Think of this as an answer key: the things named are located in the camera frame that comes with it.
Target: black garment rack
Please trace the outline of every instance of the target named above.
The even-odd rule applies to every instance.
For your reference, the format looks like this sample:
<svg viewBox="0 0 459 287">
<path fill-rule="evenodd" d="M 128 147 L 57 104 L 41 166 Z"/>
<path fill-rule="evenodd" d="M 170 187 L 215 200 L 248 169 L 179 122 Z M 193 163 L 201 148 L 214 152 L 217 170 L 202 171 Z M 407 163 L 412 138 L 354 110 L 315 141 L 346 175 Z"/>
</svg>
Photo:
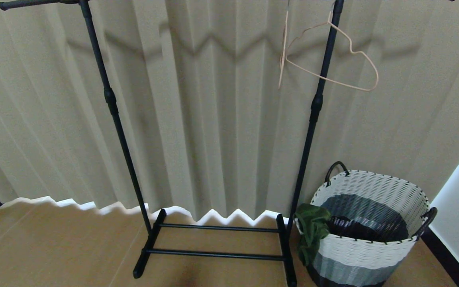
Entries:
<svg viewBox="0 0 459 287">
<path fill-rule="evenodd" d="M 332 23 L 335 26 L 339 24 L 339 18 L 343 10 L 343 2 L 344 0 L 335 0 L 335 4 L 333 7 L 333 18 L 332 18 Z M 313 141 L 313 134 L 315 131 L 315 126 L 318 121 L 318 116 L 320 114 L 322 104 L 324 102 L 323 93 L 324 93 L 324 87 L 325 87 L 326 81 L 323 79 L 319 80 L 315 96 L 311 103 L 311 115 L 309 117 L 309 126 L 308 126 L 308 132 L 306 135 L 306 142 L 304 144 L 304 150 L 302 151 L 300 168 L 298 171 L 297 181 L 295 184 L 295 192 L 293 194 L 293 199 L 291 202 L 290 217 L 288 218 L 288 225 L 286 227 L 284 226 L 284 221 L 283 221 L 281 214 L 278 214 L 276 218 L 277 229 L 275 228 L 246 228 L 246 227 L 227 227 L 227 226 L 197 226 L 197 225 L 185 225 L 185 224 L 168 224 L 168 223 L 164 223 L 164 220 L 166 218 L 165 209 L 161 209 L 157 217 L 157 220 L 155 220 L 155 223 L 152 226 L 150 223 L 150 219 L 148 218 L 146 207 L 144 206 L 143 195 L 139 187 L 137 175 L 135 174 L 131 154 L 129 151 L 129 146 L 127 145 L 124 129 L 122 127 L 122 122 L 120 120 L 120 116 L 118 116 L 116 96 L 109 84 L 109 79 L 106 73 L 106 67 L 104 66 L 104 60 L 102 59 L 102 53 L 100 52 L 100 46 L 98 45 L 97 36 L 95 33 L 95 27 L 93 25 L 93 20 L 91 19 L 91 11 L 88 5 L 88 0 L 15 0 L 15 1 L 10 1 L 10 2 L 0 2 L 0 8 L 3 11 L 6 11 L 12 8 L 35 6 L 35 5 L 50 4 L 50 3 L 79 4 L 80 9 L 82 10 L 82 15 L 84 16 L 84 20 L 86 21 L 86 27 L 88 29 L 88 34 L 91 40 L 91 46 L 93 48 L 93 53 L 97 61 L 98 71 L 100 72 L 102 84 L 104 86 L 104 97 L 106 98 L 106 103 L 109 106 L 109 111 L 111 112 L 111 115 L 113 116 L 114 125 L 116 127 L 118 138 L 120 139 L 120 144 L 122 145 L 122 150 L 124 152 L 125 161 L 126 161 L 127 167 L 129 168 L 129 173 L 131 175 L 135 195 L 137 196 L 139 207 L 141 209 L 141 212 L 144 218 L 144 223 L 148 231 L 148 240 L 146 241 L 146 244 L 144 245 L 144 248 L 141 251 L 141 256 L 139 257 L 137 263 L 135 264 L 134 270 L 133 270 L 134 278 L 139 278 L 142 276 L 144 272 L 144 268 L 146 267 L 146 263 L 148 262 L 148 258 L 150 257 L 151 254 L 157 253 L 157 254 L 174 254 L 174 255 L 184 255 L 184 256 L 208 256 L 208 257 L 217 257 L 217 258 L 244 258 L 244 259 L 282 261 L 284 264 L 284 271 L 286 273 L 286 283 L 288 284 L 289 287 L 297 286 L 297 279 L 295 276 L 295 269 L 293 267 L 293 260 L 292 260 L 292 255 L 290 251 L 289 239 L 290 239 L 290 233 L 291 233 L 292 226 L 293 226 L 293 216 L 297 208 L 297 204 L 298 204 L 298 200 L 300 196 L 300 190 L 302 187 L 302 182 L 304 180 L 304 174 L 306 173 L 306 166 L 308 163 L 311 143 Z M 324 61 L 322 63 L 322 69 L 320 72 L 320 75 L 323 77 L 326 77 L 328 73 L 330 58 L 332 57 L 332 52 L 334 49 L 336 32 L 337 31 L 334 28 L 330 27 L 327 45 L 326 45 L 326 51 L 324 55 Z M 159 236 L 159 232 L 162 227 L 252 231 L 252 232 L 273 232 L 279 235 L 279 242 L 280 242 L 281 249 L 282 249 L 282 255 L 273 256 L 273 255 L 263 255 L 263 254 L 157 249 L 157 248 L 154 248 L 153 245 L 155 244 L 155 241 L 157 240 L 157 237 Z"/>
</svg>

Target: white and gray basket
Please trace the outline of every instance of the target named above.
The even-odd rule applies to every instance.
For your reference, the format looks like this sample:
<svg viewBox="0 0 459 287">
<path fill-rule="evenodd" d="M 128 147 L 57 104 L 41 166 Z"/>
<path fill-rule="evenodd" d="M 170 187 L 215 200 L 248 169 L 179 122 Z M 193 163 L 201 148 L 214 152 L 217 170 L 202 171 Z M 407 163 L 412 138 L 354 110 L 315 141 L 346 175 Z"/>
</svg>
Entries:
<svg viewBox="0 0 459 287">
<path fill-rule="evenodd" d="M 330 178 L 337 165 L 344 171 Z M 417 185 L 393 176 L 348 171 L 340 161 L 330 167 L 311 204 L 359 223 L 376 238 L 329 234 L 321 240 L 308 266 L 318 287 L 381 287 L 437 214 Z"/>
</svg>

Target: floor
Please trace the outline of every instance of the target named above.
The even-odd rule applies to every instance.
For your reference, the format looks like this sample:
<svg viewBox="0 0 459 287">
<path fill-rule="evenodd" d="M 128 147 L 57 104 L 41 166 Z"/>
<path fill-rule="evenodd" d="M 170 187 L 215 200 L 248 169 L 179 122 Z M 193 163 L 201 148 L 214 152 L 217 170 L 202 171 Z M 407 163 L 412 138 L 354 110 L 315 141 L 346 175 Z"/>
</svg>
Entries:
<svg viewBox="0 0 459 287">
<path fill-rule="evenodd" d="M 55 203 L 50 199 L 18 199 L 0 207 L 0 287 L 283 287 L 281 262 L 150 257 L 142 278 L 132 270 L 146 241 L 138 209 L 118 204 L 102 210 L 92 206 Z M 192 223 L 180 212 L 168 223 Z M 218 224 L 213 217 L 206 224 Z M 233 226 L 249 226 L 236 216 Z M 257 227 L 275 227 L 265 216 Z M 292 237 L 292 252 L 298 233 Z M 164 228 L 157 248 L 279 254 L 276 234 Z M 315 285 L 294 256 L 300 287 Z M 455 287 L 439 262 L 419 241 L 385 285 L 386 287 Z"/>
</svg>

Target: beige curtain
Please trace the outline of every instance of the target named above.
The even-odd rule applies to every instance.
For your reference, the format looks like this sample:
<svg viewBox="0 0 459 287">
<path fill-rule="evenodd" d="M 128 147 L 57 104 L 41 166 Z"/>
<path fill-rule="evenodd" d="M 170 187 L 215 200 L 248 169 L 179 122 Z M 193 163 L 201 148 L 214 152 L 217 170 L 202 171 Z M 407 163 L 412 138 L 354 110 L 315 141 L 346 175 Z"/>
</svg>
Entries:
<svg viewBox="0 0 459 287">
<path fill-rule="evenodd" d="M 151 211 L 288 214 L 318 80 L 286 65 L 285 0 L 92 0 L 120 116 Z M 295 1 L 290 35 L 331 2 Z M 429 198 L 459 163 L 459 1 L 347 1 L 341 28 L 377 65 L 373 92 L 328 83 L 301 201 L 342 160 Z M 328 27 L 292 47 L 319 71 Z M 372 86 L 337 39 L 330 77 Z M 0 199 L 137 205 L 77 5 L 0 11 Z"/>
</svg>

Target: clothes hanger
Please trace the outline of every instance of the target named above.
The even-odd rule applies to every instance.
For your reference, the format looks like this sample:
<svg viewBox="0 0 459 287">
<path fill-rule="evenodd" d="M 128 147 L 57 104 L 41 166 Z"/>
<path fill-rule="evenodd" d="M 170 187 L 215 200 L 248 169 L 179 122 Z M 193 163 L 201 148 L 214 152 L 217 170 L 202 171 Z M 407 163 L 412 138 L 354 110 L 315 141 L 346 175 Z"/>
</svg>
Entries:
<svg viewBox="0 0 459 287">
<path fill-rule="evenodd" d="M 305 29 L 304 31 L 302 31 L 302 34 L 300 36 L 298 36 L 297 38 L 293 39 L 293 41 L 291 41 L 291 43 L 288 45 L 288 47 L 286 47 L 286 39 L 287 39 L 287 36 L 288 36 L 288 13 L 290 11 L 290 1 L 288 0 L 288 8 L 286 10 L 286 21 L 284 22 L 284 32 L 283 32 L 283 39 L 282 39 L 282 43 L 283 43 L 283 46 L 282 46 L 282 54 L 281 54 L 281 58 L 280 58 L 280 65 L 279 65 L 279 68 L 280 68 L 280 73 L 279 73 L 279 88 L 281 88 L 281 82 L 282 82 L 282 73 L 284 71 L 284 62 L 288 62 L 292 65 L 294 65 L 295 67 L 303 70 L 303 71 L 306 71 L 314 76 L 317 76 L 319 78 L 322 78 L 326 81 L 329 81 L 329 82 L 333 82 L 335 84 L 338 84 L 338 85 L 342 85 L 342 86 L 345 86 L 345 87 L 349 87 L 349 88 L 353 88 L 353 89 L 357 89 L 357 90 L 361 90 L 361 91 L 372 91 L 374 90 L 377 85 L 379 84 L 379 71 L 377 71 L 377 67 L 375 66 L 375 64 L 373 63 L 373 61 L 368 57 L 368 55 L 366 55 L 366 53 L 364 53 L 363 51 L 353 51 L 352 49 L 352 39 L 350 39 L 350 37 L 345 33 L 343 32 L 341 29 L 339 29 L 336 25 L 332 24 L 332 16 L 333 16 L 333 9 L 331 8 L 330 9 L 330 12 L 328 14 L 328 20 L 327 22 L 324 22 L 324 23 L 321 23 L 321 24 L 317 24 L 313 27 L 309 27 L 307 29 Z M 349 84 L 345 84 L 345 83 L 341 83 L 341 82 L 337 82 L 335 80 L 331 80 L 329 78 L 326 78 L 326 77 L 322 77 L 320 76 L 319 74 L 317 73 L 314 73 L 312 71 L 309 71 L 297 64 L 295 64 L 294 62 L 288 60 L 288 49 L 290 49 L 291 45 L 298 39 L 302 38 L 304 36 L 304 33 L 306 33 L 306 31 L 310 30 L 310 29 L 315 29 L 315 28 L 318 28 L 318 27 L 322 27 L 322 26 L 325 26 L 325 25 L 330 25 L 332 28 L 336 29 L 337 31 L 339 31 L 341 34 L 343 34 L 343 36 L 345 36 L 348 41 L 350 41 L 350 46 L 349 46 L 349 49 L 350 49 L 350 53 L 355 55 L 355 54 L 362 54 L 364 55 L 364 57 L 366 58 L 366 60 L 368 60 L 368 62 L 371 64 L 371 66 L 373 67 L 373 70 L 375 71 L 375 75 L 377 76 L 377 80 L 375 81 L 375 85 L 371 88 L 371 89 L 366 89 L 366 88 L 361 88 L 361 87 L 357 87 L 357 86 L 352 86 L 352 85 L 349 85 Z"/>
</svg>

